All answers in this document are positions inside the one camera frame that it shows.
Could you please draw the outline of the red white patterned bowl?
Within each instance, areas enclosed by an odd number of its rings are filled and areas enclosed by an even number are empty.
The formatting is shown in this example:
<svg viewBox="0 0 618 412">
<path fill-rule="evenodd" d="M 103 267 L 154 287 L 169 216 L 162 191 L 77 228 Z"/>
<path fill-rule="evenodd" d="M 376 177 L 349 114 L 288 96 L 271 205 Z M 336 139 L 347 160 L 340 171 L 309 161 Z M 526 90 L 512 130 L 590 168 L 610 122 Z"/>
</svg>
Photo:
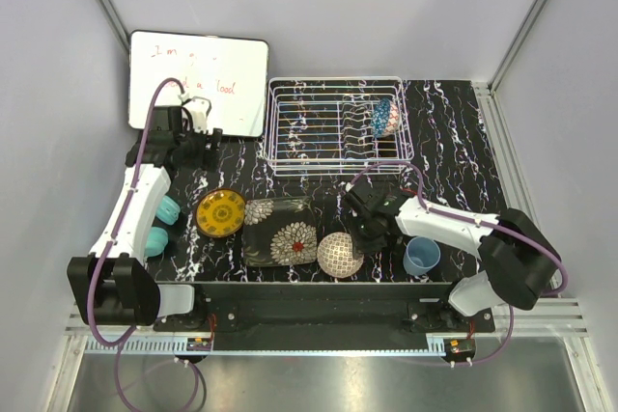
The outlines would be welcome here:
<svg viewBox="0 0 618 412">
<path fill-rule="evenodd" d="M 364 256 L 354 248 L 349 233 L 331 233 L 319 244 L 317 260 L 327 275 L 344 279 L 354 275 L 362 266 Z"/>
</svg>

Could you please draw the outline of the blue patterned bowl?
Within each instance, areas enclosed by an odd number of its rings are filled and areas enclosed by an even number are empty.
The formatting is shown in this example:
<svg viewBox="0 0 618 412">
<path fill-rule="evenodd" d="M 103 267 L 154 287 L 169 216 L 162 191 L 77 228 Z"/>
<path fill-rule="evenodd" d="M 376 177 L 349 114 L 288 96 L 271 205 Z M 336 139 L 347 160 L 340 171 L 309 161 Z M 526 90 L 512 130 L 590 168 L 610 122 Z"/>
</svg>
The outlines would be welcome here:
<svg viewBox="0 0 618 412">
<path fill-rule="evenodd" d="M 401 112 L 397 103 L 387 97 L 382 98 L 373 109 L 372 131 L 377 139 L 394 135 L 399 129 Z"/>
</svg>

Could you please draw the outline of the white wire dish rack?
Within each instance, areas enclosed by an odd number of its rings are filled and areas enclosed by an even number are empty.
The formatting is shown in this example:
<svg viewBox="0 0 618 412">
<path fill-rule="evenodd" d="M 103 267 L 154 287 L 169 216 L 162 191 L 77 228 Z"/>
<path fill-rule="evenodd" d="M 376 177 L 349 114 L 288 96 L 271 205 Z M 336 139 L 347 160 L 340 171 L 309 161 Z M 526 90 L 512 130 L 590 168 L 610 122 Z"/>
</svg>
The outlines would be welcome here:
<svg viewBox="0 0 618 412">
<path fill-rule="evenodd" d="M 394 135 L 377 139 L 374 106 L 384 97 L 401 112 Z M 414 156 L 403 80 L 379 77 L 272 78 L 267 87 L 263 158 L 276 176 L 355 175 L 375 163 L 398 173 Z"/>
</svg>

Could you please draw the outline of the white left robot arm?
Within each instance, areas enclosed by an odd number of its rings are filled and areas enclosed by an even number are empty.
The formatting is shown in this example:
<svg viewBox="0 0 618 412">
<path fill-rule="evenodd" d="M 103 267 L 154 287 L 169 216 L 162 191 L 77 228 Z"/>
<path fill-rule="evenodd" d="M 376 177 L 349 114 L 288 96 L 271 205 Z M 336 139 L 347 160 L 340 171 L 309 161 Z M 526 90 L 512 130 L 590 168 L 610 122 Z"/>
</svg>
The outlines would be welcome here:
<svg viewBox="0 0 618 412">
<path fill-rule="evenodd" d="M 72 258 L 67 268 L 84 323 L 149 326 L 174 316 L 189 331 L 207 323 L 209 308 L 193 286 L 159 284 L 145 264 L 163 253 L 167 229 L 180 218 L 180 206 L 167 195 L 175 174 L 216 162 L 222 131 L 208 127 L 210 112 L 204 98 L 157 106 L 149 130 L 126 154 L 121 194 L 107 225 L 88 255 Z"/>
</svg>

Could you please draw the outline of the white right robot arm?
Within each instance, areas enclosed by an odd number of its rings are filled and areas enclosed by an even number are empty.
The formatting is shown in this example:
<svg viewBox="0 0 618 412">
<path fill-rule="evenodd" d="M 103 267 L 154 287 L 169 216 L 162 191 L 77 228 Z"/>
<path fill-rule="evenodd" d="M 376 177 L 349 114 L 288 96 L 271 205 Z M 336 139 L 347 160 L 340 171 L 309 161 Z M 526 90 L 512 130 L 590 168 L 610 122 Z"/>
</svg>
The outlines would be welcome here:
<svg viewBox="0 0 618 412">
<path fill-rule="evenodd" d="M 460 331 L 480 311 L 501 304 L 532 310 L 541 296 L 552 294 L 555 273 L 562 285 L 568 283 L 558 253 L 518 209 L 464 211 L 427 202 L 419 193 L 378 190 L 359 179 L 347 185 L 344 203 L 352 210 L 352 243 L 364 254 L 380 252 L 396 235 L 428 238 L 480 261 L 482 270 L 460 279 L 438 307 L 447 330 Z"/>
</svg>

